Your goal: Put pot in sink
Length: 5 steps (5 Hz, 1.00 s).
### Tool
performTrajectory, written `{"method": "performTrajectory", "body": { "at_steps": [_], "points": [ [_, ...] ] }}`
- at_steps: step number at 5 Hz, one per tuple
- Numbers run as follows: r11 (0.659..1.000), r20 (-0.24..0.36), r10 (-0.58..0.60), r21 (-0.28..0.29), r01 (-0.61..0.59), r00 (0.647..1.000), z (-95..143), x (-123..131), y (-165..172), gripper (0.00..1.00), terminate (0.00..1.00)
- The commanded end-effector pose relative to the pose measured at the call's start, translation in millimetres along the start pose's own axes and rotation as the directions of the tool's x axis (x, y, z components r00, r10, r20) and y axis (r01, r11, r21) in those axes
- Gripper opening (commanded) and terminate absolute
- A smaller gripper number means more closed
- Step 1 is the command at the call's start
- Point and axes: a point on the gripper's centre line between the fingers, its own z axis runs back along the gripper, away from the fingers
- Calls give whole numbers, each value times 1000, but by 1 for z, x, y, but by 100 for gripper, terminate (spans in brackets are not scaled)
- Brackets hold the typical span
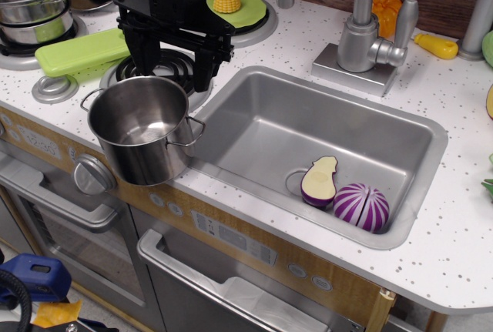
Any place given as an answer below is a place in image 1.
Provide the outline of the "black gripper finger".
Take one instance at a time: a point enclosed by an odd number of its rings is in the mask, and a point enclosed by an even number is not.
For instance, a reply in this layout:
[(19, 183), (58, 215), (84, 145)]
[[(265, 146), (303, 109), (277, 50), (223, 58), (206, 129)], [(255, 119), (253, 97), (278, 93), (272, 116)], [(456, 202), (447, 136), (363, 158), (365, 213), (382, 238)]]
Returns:
[(160, 43), (146, 32), (123, 30), (127, 47), (141, 75), (152, 75), (160, 60)]
[(193, 81), (196, 92), (205, 92), (223, 62), (222, 44), (220, 41), (206, 42), (195, 51), (193, 65)]

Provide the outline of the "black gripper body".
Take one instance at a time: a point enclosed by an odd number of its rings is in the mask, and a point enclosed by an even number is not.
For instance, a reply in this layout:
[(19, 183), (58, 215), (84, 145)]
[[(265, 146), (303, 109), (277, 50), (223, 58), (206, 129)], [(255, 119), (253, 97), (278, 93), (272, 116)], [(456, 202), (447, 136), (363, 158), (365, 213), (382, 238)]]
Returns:
[(206, 0), (113, 0), (119, 28), (146, 32), (162, 42), (195, 51), (211, 41), (222, 44), (223, 62), (233, 56), (234, 27), (209, 9)]

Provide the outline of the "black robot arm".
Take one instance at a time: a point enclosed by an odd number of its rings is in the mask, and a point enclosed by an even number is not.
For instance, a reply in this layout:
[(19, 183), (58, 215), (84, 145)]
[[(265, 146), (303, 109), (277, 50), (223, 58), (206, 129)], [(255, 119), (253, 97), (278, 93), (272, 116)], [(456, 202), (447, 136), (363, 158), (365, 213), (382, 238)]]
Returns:
[(193, 87), (205, 92), (222, 62), (233, 56), (233, 25), (206, 0), (113, 0), (117, 20), (138, 72), (151, 75), (166, 43), (194, 53)]

